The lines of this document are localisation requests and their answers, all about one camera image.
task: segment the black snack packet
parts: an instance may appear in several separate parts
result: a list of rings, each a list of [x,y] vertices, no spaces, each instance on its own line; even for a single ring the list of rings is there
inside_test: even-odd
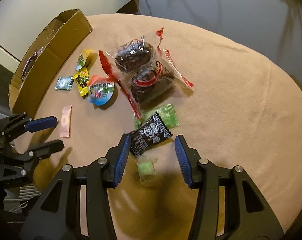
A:
[[[152,114],[140,129],[130,132],[129,135],[131,137],[131,151],[135,155],[141,155],[149,147],[172,137],[172,133],[166,128],[157,112]]]

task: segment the metal screw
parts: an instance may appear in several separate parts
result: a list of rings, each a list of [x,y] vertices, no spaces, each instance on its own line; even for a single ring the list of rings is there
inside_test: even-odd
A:
[[[107,161],[108,160],[106,158],[104,158],[104,157],[98,159],[98,163],[100,163],[100,164],[105,164],[105,163],[107,163]]]
[[[71,165],[69,165],[69,164],[66,164],[62,167],[63,171],[69,171],[70,169],[71,169]]]
[[[235,166],[234,169],[235,169],[236,172],[242,172],[243,171],[243,168],[241,166],[238,166],[238,165]]]
[[[209,163],[209,160],[206,159],[206,158],[201,158],[198,160],[201,164],[208,164]]]

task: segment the green candy wrapper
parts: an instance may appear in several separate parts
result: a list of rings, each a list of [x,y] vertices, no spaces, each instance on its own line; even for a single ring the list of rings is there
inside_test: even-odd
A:
[[[151,109],[150,111],[144,112],[141,114],[141,119],[138,119],[135,114],[133,114],[134,117],[134,127],[135,129],[141,128],[145,121],[150,118],[152,114],[155,112],[158,112],[161,119],[163,120],[164,124],[167,128],[173,128],[180,125],[177,117],[176,112],[174,109],[174,106],[172,104],[167,104],[163,106],[159,106],[157,108]]]

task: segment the pink candy wrapper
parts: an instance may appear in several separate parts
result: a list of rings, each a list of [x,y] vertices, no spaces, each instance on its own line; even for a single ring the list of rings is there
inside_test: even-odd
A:
[[[72,106],[66,106],[62,109],[60,137],[70,137],[70,117]]]

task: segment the table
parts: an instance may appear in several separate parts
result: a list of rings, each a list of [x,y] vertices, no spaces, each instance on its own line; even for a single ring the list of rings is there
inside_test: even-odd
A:
[[[83,100],[76,86],[55,91],[58,76],[73,75],[85,48],[108,51],[144,33],[164,27],[162,48],[168,48],[180,72],[194,83],[194,92],[175,91],[163,103],[173,103],[190,147],[215,165],[241,165],[261,190],[286,231],[302,208],[302,92],[294,81],[263,55],[207,30],[167,19],[138,15],[89,16],[93,27],[64,63],[47,90],[36,118],[61,118],[72,105],[71,136],[65,148],[42,160],[34,174],[43,190],[66,163],[88,165],[134,130],[133,110],[118,88],[108,109]],[[104,75],[99,60],[90,75]],[[59,128],[48,136],[26,133],[15,141],[23,152],[29,144],[59,138]],[[158,179],[141,185],[129,157],[123,180],[108,190],[118,239],[187,239],[197,190],[184,183],[173,140],[144,153],[157,159]],[[82,232],[86,233],[85,191],[81,192]]]

